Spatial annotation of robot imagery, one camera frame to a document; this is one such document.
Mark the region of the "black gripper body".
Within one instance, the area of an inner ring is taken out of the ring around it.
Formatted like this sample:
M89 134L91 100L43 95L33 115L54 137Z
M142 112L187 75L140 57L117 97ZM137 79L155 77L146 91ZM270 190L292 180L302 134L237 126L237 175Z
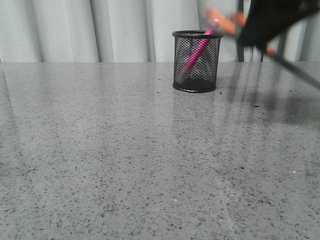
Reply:
M296 22L320 11L318 0L255 0L238 41L265 51L267 43Z

